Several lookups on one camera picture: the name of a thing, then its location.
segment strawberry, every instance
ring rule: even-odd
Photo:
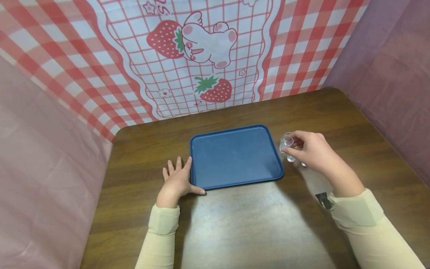
[[[146,37],[148,45],[168,59],[178,59],[184,54],[182,28],[178,22],[160,22]]]
[[[211,76],[210,78],[202,79],[195,77],[198,80],[196,93],[200,94],[200,98],[209,103],[223,103],[231,97],[231,84],[224,78]]]

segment wooden table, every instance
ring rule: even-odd
[[[167,160],[186,158],[196,134],[252,124],[266,125],[275,142],[286,131],[323,133],[430,266],[429,189],[341,91],[324,89],[119,131],[81,268],[134,268]],[[175,267],[358,268],[300,174],[284,167],[277,181],[182,198]]]

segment red gingham fabric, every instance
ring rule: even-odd
[[[319,89],[368,2],[2,0],[0,55],[112,141],[128,125]],[[227,67],[168,59],[143,41],[196,11],[208,33],[220,21],[236,32]],[[194,93],[195,77],[213,74],[231,84],[225,102]]]

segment blue tray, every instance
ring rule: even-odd
[[[279,179],[284,167],[269,130],[252,125],[194,136],[191,184],[203,189]]]

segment strawberry leaf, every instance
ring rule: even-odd
[[[178,26],[175,31],[176,38],[173,40],[173,42],[176,44],[176,49],[179,51],[179,53],[184,52],[184,42],[182,42],[182,30],[181,27]]]
[[[218,84],[218,78],[211,76],[209,78],[202,79],[201,77],[195,77],[195,80],[198,81],[198,85],[195,93],[203,93],[207,90],[212,90],[216,84]]]

